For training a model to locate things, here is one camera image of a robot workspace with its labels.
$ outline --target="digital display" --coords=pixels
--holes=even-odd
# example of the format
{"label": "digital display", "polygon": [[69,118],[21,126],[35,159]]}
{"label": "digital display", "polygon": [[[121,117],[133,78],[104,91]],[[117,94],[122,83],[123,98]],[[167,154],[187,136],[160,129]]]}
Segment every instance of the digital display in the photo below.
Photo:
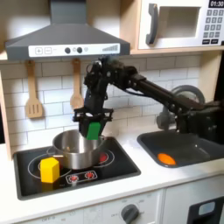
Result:
{"label": "digital display", "polygon": [[224,8],[224,0],[210,0],[209,8]]}

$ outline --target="yellow block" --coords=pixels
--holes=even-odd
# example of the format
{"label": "yellow block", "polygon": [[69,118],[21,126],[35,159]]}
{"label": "yellow block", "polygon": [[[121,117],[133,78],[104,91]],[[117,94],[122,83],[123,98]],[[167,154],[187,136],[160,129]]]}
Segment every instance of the yellow block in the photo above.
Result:
{"label": "yellow block", "polygon": [[53,183],[60,177],[60,163],[54,157],[42,159],[40,177],[43,183]]}

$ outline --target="microwave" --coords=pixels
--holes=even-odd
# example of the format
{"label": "microwave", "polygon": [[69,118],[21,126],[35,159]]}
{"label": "microwave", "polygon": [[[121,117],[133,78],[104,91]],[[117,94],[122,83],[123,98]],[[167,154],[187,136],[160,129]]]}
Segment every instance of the microwave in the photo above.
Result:
{"label": "microwave", "polygon": [[224,45],[224,0],[142,0],[138,49]]}

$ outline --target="black stovetop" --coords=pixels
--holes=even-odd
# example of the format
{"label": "black stovetop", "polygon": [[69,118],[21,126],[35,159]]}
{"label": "black stovetop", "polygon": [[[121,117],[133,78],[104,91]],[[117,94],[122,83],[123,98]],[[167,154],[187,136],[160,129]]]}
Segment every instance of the black stovetop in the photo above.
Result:
{"label": "black stovetop", "polygon": [[140,171],[121,145],[112,137],[106,141],[99,164],[78,171],[61,166],[60,178],[53,184],[42,183],[39,170],[39,163],[41,159],[48,158],[46,152],[51,146],[16,153],[14,164],[18,198],[28,200],[139,175]]}

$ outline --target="red light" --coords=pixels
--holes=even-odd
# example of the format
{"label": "red light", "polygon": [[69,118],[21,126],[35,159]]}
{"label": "red light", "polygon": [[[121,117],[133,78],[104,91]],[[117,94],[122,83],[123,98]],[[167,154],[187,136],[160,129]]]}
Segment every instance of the red light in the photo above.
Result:
{"label": "red light", "polygon": [[95,176],[95,175],[94,175],[92,172],[88,172],[88,173],[86,174],[86,178],[87,178],[87,179],[92,179],[94,176]]}
{"label": "red light", "polygon": [[70,179],[71,179],[71,181],[76,181],[77,177],[76,176],[72,176]]}
{"label": "red light", "polygon": [[100,156],[100,163],[105,162],[108,159],[108,155],[106,153],[102,153]]}

